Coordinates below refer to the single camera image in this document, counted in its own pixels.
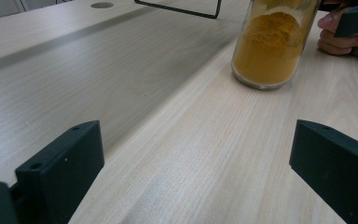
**glass jar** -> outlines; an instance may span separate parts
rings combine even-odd
[[[321,0],[251,0],[232,58],[248,86],[279,88],[296,71]]]

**black wire frame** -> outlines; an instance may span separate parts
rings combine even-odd
[[[167,6],[163,6],[163,5],[159,5],[159,4],[148,3],[148,2],[144,2],[142,0],[134,0],[134,1],[136,4],[141,4],[141,5],[145,5],[148,7],[157,7],[157,8],[167,9],[167,10],[175,11],[175,12],[181,12],[181,13],[185,13],[185,14],[189,14],[189,15],[193,15],[193,16],[204,17],[204,18],[208,18],[208,19],[216,19],[219,16],[220,6],[222,4],[222,0],[217,0],[217,7],[216,7],[215,13],[214,14],[206,14],[206,13],[181,9],[181,8],[177,8],[177,7],[167,7]]]

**yellow powder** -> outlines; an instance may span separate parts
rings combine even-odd
[[[234,72],[256,85],[282,84],[295,72],[301,36],[296,19],[284,12],[250,20],[234,53]]]

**wooden table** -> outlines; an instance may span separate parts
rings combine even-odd
[[[296,76],[257,91],[230,68],[247,1],[217,20],[96,2],[0,19],[0,181],[98,119],[105,166],[72,223],[343,222],[289,156],[298,119],[358,140],[357,58],[321,53],[314,26]]]

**human hand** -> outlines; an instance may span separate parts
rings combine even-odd
[[[358,34],[349,37],[334,37],[342,13],[349,7],[340,7],[321,18],[318,26],[322,29],[318,47],[332,55],[351,54],[358,57]]]

